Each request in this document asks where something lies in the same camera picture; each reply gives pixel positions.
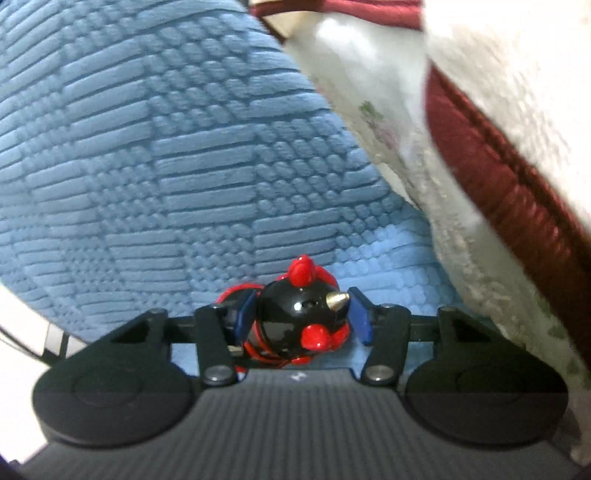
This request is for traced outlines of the red black toy figure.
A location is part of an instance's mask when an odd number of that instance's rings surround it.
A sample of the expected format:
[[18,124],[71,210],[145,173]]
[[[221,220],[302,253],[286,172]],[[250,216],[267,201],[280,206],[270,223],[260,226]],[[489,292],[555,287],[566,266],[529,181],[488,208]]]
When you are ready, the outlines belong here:
[[252,305],[242,315],[225,318],[226,337],[242,348],[242,370],[250,362],[270,368],[306,365],[349,339],[349,295],[307,255],[291,261],[273,282],[232,286],[216,303],[237,307],[245,293],[256,295]]

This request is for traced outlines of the blue textured chair cover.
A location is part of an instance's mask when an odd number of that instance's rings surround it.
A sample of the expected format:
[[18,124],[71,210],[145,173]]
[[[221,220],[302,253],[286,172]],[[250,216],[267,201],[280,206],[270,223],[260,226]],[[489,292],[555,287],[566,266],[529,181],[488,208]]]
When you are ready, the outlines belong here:
[[307,254],[422,315],[424,215],[235,1],[1,5],[1,281],[85,341]]

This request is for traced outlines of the floral bed sheet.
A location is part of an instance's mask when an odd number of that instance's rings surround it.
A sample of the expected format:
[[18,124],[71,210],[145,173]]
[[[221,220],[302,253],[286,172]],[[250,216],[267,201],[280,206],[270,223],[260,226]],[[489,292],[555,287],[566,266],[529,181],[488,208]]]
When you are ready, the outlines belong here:
[[465,304],[554,367],[569,407],[557,442],[590,461],[590,373],[566,329],[445,166],[428,133],[423,35],[344,14],[302,12],[287,53],[366,150],[394,192],[418,207]]

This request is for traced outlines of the white red black blanket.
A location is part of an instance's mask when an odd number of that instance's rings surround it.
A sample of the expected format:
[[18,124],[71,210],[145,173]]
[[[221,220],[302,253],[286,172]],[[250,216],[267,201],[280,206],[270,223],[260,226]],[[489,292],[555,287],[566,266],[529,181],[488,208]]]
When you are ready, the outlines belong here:
[[420,32],[428,133],[590,372],[590,5],[253,1],[286,49],[297,14]]

